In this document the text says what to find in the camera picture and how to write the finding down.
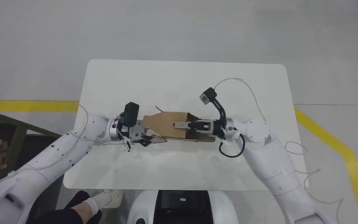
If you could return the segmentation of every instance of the person's leg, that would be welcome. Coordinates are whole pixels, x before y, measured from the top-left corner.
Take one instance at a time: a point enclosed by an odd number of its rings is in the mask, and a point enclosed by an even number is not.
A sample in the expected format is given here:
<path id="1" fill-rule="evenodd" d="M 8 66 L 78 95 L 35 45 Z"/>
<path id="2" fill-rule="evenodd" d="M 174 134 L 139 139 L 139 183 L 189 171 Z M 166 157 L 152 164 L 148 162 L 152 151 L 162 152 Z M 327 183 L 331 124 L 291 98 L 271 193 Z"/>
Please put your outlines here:
<path id="1" fill-rule="evenodd" d="M 64 209 L 49 211 L 35 223 L 98 224 L 102 217 L 100 209 L 119 207 L 122 197 L 121 190 L 106 190 L 92 198 L 80 191 Z"/>

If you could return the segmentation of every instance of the white table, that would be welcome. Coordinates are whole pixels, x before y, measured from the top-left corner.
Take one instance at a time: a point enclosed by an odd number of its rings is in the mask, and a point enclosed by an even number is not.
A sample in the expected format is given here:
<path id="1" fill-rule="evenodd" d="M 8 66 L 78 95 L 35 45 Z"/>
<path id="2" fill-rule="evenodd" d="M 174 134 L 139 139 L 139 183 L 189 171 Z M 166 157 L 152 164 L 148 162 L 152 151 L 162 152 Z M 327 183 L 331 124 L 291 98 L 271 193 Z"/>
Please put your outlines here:
<path id="1" fill-rule="evenodd" d="M 253 89 L 271 130 L 285 143 L 300 142 L 286 69 L 278 64 L 92 60 L 84 79 L 80 103 L 88 112 L 117 116 L 132 101 L 140 105 L 138 119 L 159 111 L 189 111 L 200 118 L 218 119 L 212 104 L 199 96 L 219 81 L 243 78 Z M 260 118 L 249 89 L 238 81 L 225 81 L 216 89 L 227 116 L 240 121 Z M 85 114 L 77 114 L 76 125 Z M 148 147 L 98 146 L 65 173 L 67 188 L 81 189 L 185 189 L 267 190 L 243 156 L 226 158 L 219 141 L 169 141 Z M 227 153 L 239 151 L 232 147 Z M 302 153 L 300 146 L 289 150 Z M 305 172 L 303 156 L 291 156 L 295 168 Z M 298 174 L 303 183 L 306 175 Z"/>

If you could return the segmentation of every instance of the black cable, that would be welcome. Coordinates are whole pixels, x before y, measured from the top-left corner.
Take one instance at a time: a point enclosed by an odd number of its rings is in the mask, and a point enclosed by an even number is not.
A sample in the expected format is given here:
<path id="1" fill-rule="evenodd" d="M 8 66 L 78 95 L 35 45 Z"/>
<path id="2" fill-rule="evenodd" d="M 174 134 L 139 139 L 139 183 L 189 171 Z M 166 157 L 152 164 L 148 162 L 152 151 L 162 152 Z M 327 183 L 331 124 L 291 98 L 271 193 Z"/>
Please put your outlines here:
<path id="1" fill-rule="evenodd" d="M 242 139 L 242 149 L 240 151 L 239 154 L 235 155 L 235 156 L 229 156 L 229 155 L 226 155 L 223 151 L 222 151 L 222 145 L 223 145 L 223 142 L 220 142 L 220 145 L 219 145 L 219 152 L 226 156 L 226 157 L 229 157 L 229 158 L 236 158 L 236 157 L 239 157 L 243 152 L 244 152 L 244 149 L 245 149 L 245 139 L 244 139 L 244 136 L 242 134 L 240 134 L 240 137 Z"/>

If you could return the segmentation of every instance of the floor tape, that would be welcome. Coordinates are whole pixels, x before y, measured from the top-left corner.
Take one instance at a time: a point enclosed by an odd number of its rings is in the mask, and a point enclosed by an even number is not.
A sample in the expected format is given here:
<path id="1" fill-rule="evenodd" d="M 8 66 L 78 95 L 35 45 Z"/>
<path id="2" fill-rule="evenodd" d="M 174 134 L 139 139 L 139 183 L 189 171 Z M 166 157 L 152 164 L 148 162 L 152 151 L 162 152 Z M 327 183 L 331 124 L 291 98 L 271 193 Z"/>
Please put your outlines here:
<path id="1" fill-rule="evenodd" d="M 78 101 L 0 101 L 0 111 L 7 112 L 61 112 L 69 104 Z M 70 106 L 66 112 L 77 112 L 77 106 Z M 342 156 L 358 203 L 358 161 L 352 149 L 330 134 L 314 120 L 295 108 L 297 121 L 330 148 Z"/>
<path id="2" fill-rule="evenodd" d="M 343 142 L 341 142 L 338 138 L 330 134 L 330 132 L 319 126 L 319 124 L 302 113 L 299 109 L 295 108 L 295 112 L 297 121 L 302 126 L 304 126 L 317 138 L 322 140 L 322 142 L 330 146 L 330 148 L 342 156 L 349 178 L 351 180 L 356 202 L 358 204 L 358 161 L 354 151 L 346 146 Z"/>
<path id="3" fill-rule="evenodd" d="M 6 112 L 61 112 L 62 109 L 78 101 L 0 101 L 0 111 Z M 77 106 L 69 106 L 66 112 L 77 112 Z"/>

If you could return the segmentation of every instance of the shoe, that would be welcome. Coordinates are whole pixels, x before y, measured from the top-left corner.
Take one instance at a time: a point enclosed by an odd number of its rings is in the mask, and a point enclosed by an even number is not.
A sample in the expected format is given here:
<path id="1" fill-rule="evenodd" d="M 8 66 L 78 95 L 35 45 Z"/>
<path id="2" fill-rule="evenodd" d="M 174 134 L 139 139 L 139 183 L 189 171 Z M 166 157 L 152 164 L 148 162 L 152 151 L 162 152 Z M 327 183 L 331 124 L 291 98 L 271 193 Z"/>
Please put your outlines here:
<path id="1" fill-rule="evenodd" d="M 123 191 L 122 190 L 103 190 L 104 192 L 108 192 L 111 194 L 111 200 L 108 205 L 103 208 L 118 208 L 123 199 Z"/>

